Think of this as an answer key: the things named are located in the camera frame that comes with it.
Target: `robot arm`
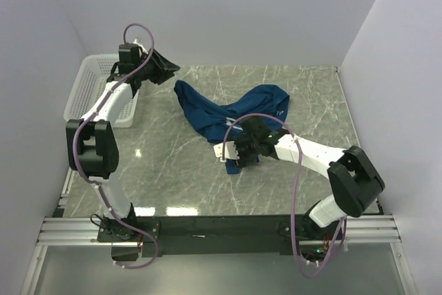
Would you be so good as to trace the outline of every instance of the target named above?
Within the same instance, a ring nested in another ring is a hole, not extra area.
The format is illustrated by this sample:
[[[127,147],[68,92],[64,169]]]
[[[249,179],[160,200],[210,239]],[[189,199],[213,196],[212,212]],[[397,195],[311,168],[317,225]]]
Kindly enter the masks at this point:
[[[84,127],[77,143],[78,158],[81,167],[89,180],[101,183],[101,189],[113,211],[122,219],[132,218],[132,204],[124,195],[122,186],[119,183],[119,174],[117,172],[119,153],[115,137],[113,135],[113,126],[118,115],[135,96],[145,80],[161,84],[172,77],[175,71],[180,67],[172,64],[163,58],[156,50],[153,50],[151,59],[140,68],[125,83],[120,84],[115,90],[113,87],[118,84],[123,75],[131,72],[144,62],[147,54],[144,48],[139,44],[122,44],[119,46],[119,61],[115,63],[107,79],[105,91],[92,108],[79,120],[69,120],[66,124],[66,137],[68,143],[69,165],[73,170],[77,170],[73,156],[73,138],[79,125],[96,114]],[[98,106],[105,99],[109,91],[113,91],[107,102],[97,112]],[[99,186],[94,185],[103,207],[106,206],[103,201],[103,195],[99,192]],[[105,217],[113,219],[110,211],[104,210]]]
[[[226,158],[235,160],[236,167],[248,165],[258,155],[298,162],[298,147],[285,129],[271,132],[259,117],[251,117],[241,125],[244,133],[226,146]],[[360,217],[384,190],[384,182],[361,148],[345,150],[297,139],[302,148],[302,165],[329,179],[333,191],[306,213],[306,222],[324,228],[347,215]],[[222,158],[222,143],[213,149]]]

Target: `white arm segment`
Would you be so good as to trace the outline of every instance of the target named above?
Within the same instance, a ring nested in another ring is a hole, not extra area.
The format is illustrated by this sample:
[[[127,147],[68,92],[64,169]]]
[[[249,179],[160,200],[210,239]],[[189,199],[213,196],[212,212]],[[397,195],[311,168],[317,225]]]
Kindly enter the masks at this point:
[[[302,165],[328,179],[327,170],[330,162],[338,161],[344,155],[344,149],[332,148],[301,137],[297,138],[302,149]],[[282,136],[275,145],[275,150],[280,160],[298,162],[298,146],[291,135]]]
[[[302,149],[302,165],[329,178],[327,170],[330,162],[338,161],[343,155],[344,149],[332,148],[319,143],[297,137]],[[222,161],[222,143],[213,147],[216,157]],[[291,135],[287,134],[278,140],[275,151],[280,160],[298,163],[299,151]],[[227,159],[237,160],[240,157],[233,141],[226,143],[225,155]],[[330,225],[333,221],[346,216],[330,195],[321,200],[310,212],[309,217],[321,228]]]
[[[89,177],[91,180],[98,181],[102,184],[102,189],[104,192],[104,195],[106,196],[107,200],[109,201],[109,204],[111,205],[113,211],[122,219],[127,217],[129,214],[129,211],[131,210],[131,202],[129,202],[129,199],[124,195],[123,192],[123,186],[118,180],[119,178],[119,172],[116,171],[109,175],[109,179],[103,179],[103,178],[97,178],[95,176]],[[99,201],[102,204],[103,214],[109,218],[113,219],[114,217],[105,208],[104,201],[102,199],[102,196],[100,195],[98,191],[98,186],[94,185],[94,191],[97,194]]]
[[[90,116],[90,114],[92,114],[92,112],[94,112],[97,109],[99,103],[102,102],[107,92],[116,84],[117,84],[116,81],[106,83],[106,87],[100,98],[97,100],[94,106],[90,108],[89,112],[87,112],[81,118],[87,119]],[[121,113],[125,105],[129,103],[131,100],[132,100],[131,85],[123,83],[121,86],[115,89],[115,91],[108,99],[108,101],[105,103],[101,111],[91,121],[106,120],[109,121],[110,125],[113,127],[115,121],[117,121],[118,115]]]
[[[81,117],[82,119],[87,119],[90,116],[90,114],[92,114],[92,112],[97,109],[98,104],[103,100],[105,94],[107,94],[107,92],[114,85],[116,85],[116,83],[117,82],[106,83],[106,87],[104,89],[103,94],[94,104],[94,106],[92,106],[89,112],[87,112],[85,115]],[[106,120],[109,121],[110,125],[113,127],[115,121],[117,121],[118,115],[121,113],[125,105],[129,103],[131,100],[132,100],[132,88],[130,84],[123,83],[121,86],[115,89],[115,91],[108,99],[108,101],[105,103],[101,111],[91,121]],[[126,195],[124,195],[123,187],[119,182],[118,169],[116,170],[116,172],[110,174],[109,179],[107,180],[93,176],[91,176],[90,179],[96,180],[102,184],[103,192],[106,195],[106,198],[108,199],[109,204],[113,208],[114,212],[120,218],[127,217],[131,209],[131,202],[129,202],[129,199],[126,197]],[[94,187],[94,190],[95,193],[97,193],[98,198],[102,204],[104,215],[110,219],[113,219],[111,213],[105,208],[105,204],[102,200],[102,197],[98,192],[98,187]]]

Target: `marble surface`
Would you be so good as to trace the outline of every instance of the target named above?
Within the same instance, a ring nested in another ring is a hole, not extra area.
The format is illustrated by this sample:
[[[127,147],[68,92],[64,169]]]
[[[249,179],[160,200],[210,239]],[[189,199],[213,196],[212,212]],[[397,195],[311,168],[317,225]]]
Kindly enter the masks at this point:
[[[192,66],[161,86],[140,90],[132,127],[115,129],[119,178],[139,215],[236,215],[290,212],[296,165],[261,158],[228,175],[212,146],[187,122],[173,87],[183,79],[217,104],[230,104],[258,84],[277,84],[290,94],[287,123],[300,136],[321,144],[358,144],[333,66]],[[297,212],[332,191],[327,179],[303,169]],[[99,212],[90,185],[72,177],[64,216]],[[378,213],[373,204],[367,212]]]

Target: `fabric garment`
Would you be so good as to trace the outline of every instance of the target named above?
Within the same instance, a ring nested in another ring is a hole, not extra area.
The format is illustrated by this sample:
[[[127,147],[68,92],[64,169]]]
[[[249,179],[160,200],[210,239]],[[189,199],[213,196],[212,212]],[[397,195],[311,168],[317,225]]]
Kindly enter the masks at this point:
[[[184,116],[193,129],[212,144],[221,143],[228,127],[239,117],[249,113],[264,113],[285,121],[290,96],[279,86],[261,84],[229,105],[217,105],[199,94],[190,84],[177,80],[174,88]],[[275,121],[263,118],[262,121],[274,131],[281,128]],[[241,134],[241,125],[236,124],[231,136]],[[237,174],[233,162],[227,161],[227,173]]]

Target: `white enclosure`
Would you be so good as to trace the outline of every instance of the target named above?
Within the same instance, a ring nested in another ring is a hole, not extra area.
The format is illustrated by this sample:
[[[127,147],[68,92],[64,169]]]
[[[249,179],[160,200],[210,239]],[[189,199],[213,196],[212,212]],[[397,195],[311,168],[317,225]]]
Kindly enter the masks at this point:
[[[374,0],[60,2],[90,54],[115,53],[115,33],[141,21],[182,65],[340,65]]]
[[[421,294],[442,292],[441,2],[376,0],[341,73]]]
[[[68,168],[63,111],[81,61],[116,53],[134,21],[182,65],[342,65],[419,291],[442,293],[441,0],[0,0],[0,11],[2,294],[19,293],[57,204]]]
[[[18,294],[68,169],[63,111],[86,52],[57,0],[0,11],[0,285]]]

